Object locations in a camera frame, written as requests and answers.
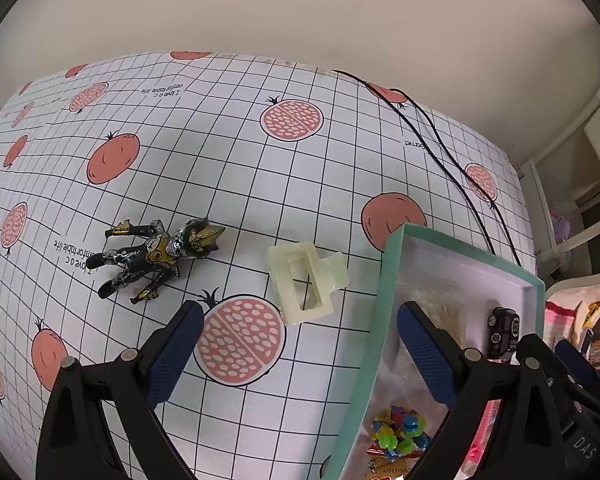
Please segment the pink white crochet mat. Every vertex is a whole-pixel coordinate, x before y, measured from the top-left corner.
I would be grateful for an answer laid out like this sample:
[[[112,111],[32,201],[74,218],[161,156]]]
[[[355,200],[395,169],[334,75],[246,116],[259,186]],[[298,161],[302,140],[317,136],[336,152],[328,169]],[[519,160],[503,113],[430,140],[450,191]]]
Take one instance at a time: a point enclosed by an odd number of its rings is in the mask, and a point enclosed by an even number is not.
[[[600,285],[563,288],[546,293],[543,340],[554,348],[567,339],[580,349],[585,329],[582,327],[588,305],[600,301]]]

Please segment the cream hair claw clip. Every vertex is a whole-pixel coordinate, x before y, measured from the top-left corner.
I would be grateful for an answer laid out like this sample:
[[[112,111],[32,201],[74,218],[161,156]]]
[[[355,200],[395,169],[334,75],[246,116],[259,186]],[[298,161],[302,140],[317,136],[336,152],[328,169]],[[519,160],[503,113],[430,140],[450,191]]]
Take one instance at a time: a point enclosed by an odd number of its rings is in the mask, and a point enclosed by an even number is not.
[[[287,326],[332,315],[332,295],[350,283],[344,255],[333,252],[321,257],[310,242],[271,246],[266,262]]]

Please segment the black toy car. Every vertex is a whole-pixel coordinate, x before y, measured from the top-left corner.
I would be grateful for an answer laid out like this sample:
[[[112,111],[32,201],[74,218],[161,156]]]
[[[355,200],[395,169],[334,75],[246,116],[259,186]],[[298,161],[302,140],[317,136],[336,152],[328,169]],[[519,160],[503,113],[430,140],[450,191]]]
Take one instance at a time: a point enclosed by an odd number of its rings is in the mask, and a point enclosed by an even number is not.
[[[488,346],[486,357],[489,360],[508,362],[517,348],[520,333],[518,313],[502,306],[495,307],[488,317]]]

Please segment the colourful plastic clips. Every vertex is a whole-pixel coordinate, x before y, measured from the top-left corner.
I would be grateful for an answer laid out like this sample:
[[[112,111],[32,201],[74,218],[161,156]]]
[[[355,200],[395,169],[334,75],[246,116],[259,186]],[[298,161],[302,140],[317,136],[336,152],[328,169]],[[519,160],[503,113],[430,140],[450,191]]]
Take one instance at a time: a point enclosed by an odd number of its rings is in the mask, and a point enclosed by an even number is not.
[[[415,457],[424,452],[431,442],[426,426],[426,418],[418,411],[390,405],[373,420],[372,444],[367,453],[384,456],[392,462],[398,458]]]

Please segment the pomegranate grid tablecloth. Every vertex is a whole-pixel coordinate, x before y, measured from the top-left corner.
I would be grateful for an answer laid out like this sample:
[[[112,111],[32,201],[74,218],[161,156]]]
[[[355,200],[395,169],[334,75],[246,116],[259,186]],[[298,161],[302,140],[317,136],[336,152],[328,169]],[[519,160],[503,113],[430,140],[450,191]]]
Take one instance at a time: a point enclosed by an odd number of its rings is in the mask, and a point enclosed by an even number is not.
[[[219,249],[107,299],[118,266],[96,252],[129,219],[173,234],[207,217]],[[186,300],[274,300],[266,252],[310,242],[346,258],[334,312],[290,326],[276,359],[238,386],[189,361],[157,415],[201,479],[316,479],[346,414],[375,302],[382,230],[422,223],[535,267],[507,155],[471,128],[356,78],[255,56],[143,53],[25,84],[0,111],[0,451],[20,478],[63,356],[139,347]]]

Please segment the yellow orange snack bag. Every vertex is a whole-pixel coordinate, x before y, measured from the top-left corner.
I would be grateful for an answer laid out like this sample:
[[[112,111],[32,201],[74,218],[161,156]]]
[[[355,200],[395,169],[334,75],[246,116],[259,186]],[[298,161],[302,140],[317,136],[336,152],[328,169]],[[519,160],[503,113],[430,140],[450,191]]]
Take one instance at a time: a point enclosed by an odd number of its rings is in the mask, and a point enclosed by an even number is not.
[[[600,301],[592,302],[588,305],[588,310],[585,313],[582,327],[585,330],[594,330],[595,325],[600,320]]]

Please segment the red yellow snack packet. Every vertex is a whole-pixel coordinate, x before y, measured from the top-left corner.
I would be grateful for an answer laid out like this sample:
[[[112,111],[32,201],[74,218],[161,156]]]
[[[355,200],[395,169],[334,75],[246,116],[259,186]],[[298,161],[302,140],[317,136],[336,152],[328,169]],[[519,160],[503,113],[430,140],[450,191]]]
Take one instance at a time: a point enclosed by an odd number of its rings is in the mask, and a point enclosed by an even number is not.
[[[368,462],[364,474],[365,480],[403,480],[413,469],[422,451],[416,450],[394,460],[385,456],[384,450],[377,445],[367,449]]]

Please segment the cotton swab bag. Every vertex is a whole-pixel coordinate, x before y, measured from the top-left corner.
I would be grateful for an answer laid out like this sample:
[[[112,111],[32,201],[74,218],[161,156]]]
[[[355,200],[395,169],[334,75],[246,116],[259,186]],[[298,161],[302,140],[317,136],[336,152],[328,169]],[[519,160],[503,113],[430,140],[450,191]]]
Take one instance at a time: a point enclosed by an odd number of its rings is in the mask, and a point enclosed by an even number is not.
[[[415,301],[432,324],[440,330],[446,330],[454,341],[465,347],[466,315],[463,305],[450,292],[436,292],[426,288],[409,288],[399,285],[396,290],[398,306],[405,301]],[[419,374],[417,366],[408,354],[404,343],[398,339],[396,357],[391,363],[391,369],[404,379],[409,389],[425,390],[425,382]]]

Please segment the black gold action figure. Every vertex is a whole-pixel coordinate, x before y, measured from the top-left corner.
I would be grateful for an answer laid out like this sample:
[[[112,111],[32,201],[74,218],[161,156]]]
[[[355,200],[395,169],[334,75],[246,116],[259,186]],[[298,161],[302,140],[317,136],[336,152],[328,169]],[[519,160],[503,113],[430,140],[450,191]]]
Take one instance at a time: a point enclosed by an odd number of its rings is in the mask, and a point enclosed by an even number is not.
[[[105,232],[105,237],[134,236],[139,245],[120,247],[91,254],[85,261],[87,270],[102,266],[118,266],[120,272],[99,287],[100,299],[107,299],[120,289],[151,275],[149,283],[134,297],[131,304],[158,297],[161,286],[180,276],[181,260],[207,258],[219,249],[218,239],[224,226],[212,224],[207,217],[188,220],[181,229],[170,234],[157,219],[149,224],[134,226],[129,219],[119,222]]]

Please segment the green rimmed white tray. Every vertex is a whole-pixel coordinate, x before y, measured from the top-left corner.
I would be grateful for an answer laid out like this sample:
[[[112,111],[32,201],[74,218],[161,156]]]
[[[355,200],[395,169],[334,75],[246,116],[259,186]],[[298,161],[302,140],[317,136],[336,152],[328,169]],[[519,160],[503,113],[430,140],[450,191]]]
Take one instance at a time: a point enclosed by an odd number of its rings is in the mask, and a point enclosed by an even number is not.
[[[327,479],[361,479],[370,456],[370,425],[390,405],[409,406],[435,434],[448,414],[428,391],[396,330],[396,315],[414,300],[460,348],[488,348],[486,320],[497,306],[515,310],[523,334],[542,334],[545,286],[534,274],[454,237],[404,224],[382,256],[370,332],[338,438],[329,451]]]

